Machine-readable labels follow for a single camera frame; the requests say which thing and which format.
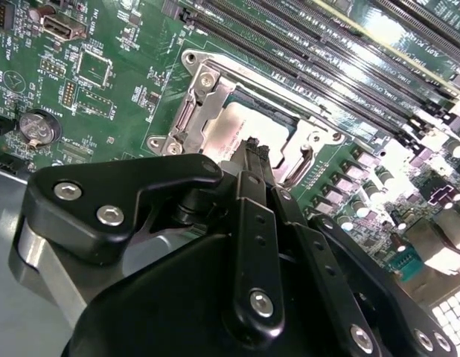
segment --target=motherboard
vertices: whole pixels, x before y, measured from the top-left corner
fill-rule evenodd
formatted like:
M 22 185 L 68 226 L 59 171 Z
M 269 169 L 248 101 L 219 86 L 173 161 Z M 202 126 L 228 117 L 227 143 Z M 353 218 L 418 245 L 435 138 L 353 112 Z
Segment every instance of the motherboard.
M 1 173 L 249 137 L 410 279 L 406 232 L 460 216 L 460 0 L 0 0 Z

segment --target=silver screw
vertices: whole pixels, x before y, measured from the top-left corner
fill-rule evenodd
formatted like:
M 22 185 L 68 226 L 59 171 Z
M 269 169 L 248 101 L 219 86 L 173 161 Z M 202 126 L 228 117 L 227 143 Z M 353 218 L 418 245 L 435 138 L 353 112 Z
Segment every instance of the silver screw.
M 326 228 L 329 228 L 329 229 L 333 229 L 334 226 L 333 226 L 333 223 L 327 219 L 327 218 L 323 218 L 322 219 L 322 224 L 326 226 Z
M 200 84 L 202 87 L 211 88 L 215 85 L 215 78 L 211 73 L 202 73 L 200 75 Z
M 432 352 L 433 351 L 433 343 L 430 339 L 421 332 L 419 329 L 414 329 L 415 337 L 417 338 L 418 342 L 427 350 Z
M 354 342 L 356 342 L 356 345 L 368 355 L 374 351 L 374 344 L 372 343 L 371 338 L 367 332 L 359 326 L 351 326 L 351 337 Z
M 53 191 L 59 199 L 65 201 L 74 201 L 83 195 L 83 191 L 71 182 L 61 182 L 54 187 Z
M 281 195 L 283 196 L 284 199 L 291 201 L 291 194 L 288 191 L 281 190 Z
M 96 217 L 99 222 L 104 225 L 111 225 L 112 227 L 117 227 L 124 221 L 123 211 L 120 208 L 111 205 L 101 207 L 97 211 Z
M 437 340 L 437 342 L 438 342 L 438 344 L 440 345 L 441 348 L 443 348 L 447 352 L 451 351 L 452 347 L 450 346 L 450 344 L 448 343 L 448 341 L 445 339 L 444 336 L 442 336 L 438 332 L 434 332 L 433 335 L 435 336 L 435 339 Z
M 273 315 L 273 303 L 264 292 L 251 293 L 250 304 L 255 312 L 263 318 L 269 318 Z
M 169 146 L 167 147 L 167 152 L 170 153 L 171 155 L 182 154 L 182 148 L 180 147 L 180 145 L 176 143 L 172 143 L 172 144 L 169 144 Z
M 154 139 L 152 136 L 147 138 L 146 144 L 149 149 L 155 149 L 159 147 L 159 142 L 156 139 Z

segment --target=aluminum part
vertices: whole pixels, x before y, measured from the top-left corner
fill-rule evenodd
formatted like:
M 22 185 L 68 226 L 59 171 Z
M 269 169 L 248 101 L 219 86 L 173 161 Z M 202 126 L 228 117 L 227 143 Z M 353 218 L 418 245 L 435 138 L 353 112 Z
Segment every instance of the aluminum part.
M 433 335 L 435 336 L 435 340 L 437 340 L 437 343 L 441 348 L 443 348 L 447 352 L 450 352 L 452 350 L 452 347 L 450 346 L 450 344 L 444 336 L 442 336 L 438 332 L 434 332 Z
M 53 191 L 59 199 L 65 201 L 74 201 L 83 195 L 83 191 L 71 182 L 60 182 L 54 187 Z
M 106 205 L 98 209 L 96 217 L 99 222 L 112 227 L 119 226 L 124 222 L 124 213 L 119 207 Z
M 256 291 L 250 294 L 250 305 L 262 318 L 273 315 L 273 303 L 264 292 Z
M 419 329 L 414 329 L 414 334 L 417 338 L 417 341 L 422 345 L 423 348 L 430 352 L 433 351 L 433 343 L 430 341 L 427 335 L 425 335 Z
M 361 327 L 357 325 L 351 326 L 351 337 L 353 338 L 356 345 L 365 353 L 370 355 L 374 352 L 374 343 L 371 338 Z

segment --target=connector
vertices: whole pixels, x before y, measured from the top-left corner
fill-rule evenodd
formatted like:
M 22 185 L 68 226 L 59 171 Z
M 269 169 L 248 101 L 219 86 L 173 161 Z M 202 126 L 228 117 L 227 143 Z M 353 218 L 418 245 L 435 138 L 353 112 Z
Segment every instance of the connector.
M 43 16 L 43 28 L 61 41 L 86 38 L 86 26 L 61 13 Z
M 2 117 L 0 115 L 0 136 L 7 134 L 15 129 L 16 122 L 14 120 Z
M 0 28 L 12 30 L 15 21 L 15 5 L 4 0 L 0 0 Z
M 0 152 L 0 171 L 18 179 L 28 179 L 30 172 L 28 170 L 29 162 L 5 152 Z

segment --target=cpu socket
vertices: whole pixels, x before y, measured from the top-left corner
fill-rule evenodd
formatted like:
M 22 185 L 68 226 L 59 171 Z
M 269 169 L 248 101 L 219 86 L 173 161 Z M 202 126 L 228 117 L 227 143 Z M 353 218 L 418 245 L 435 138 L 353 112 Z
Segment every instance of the cpu socket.
M 194 77 L 168 135 L 147 138 L 157 154 L 201 152 L 219 164 L 257 138 L 270 148 L 275 181 L 290 189 L 325 145 L 345 140 L 318 106 L 231 57 L 186 50 L 182 62 Z

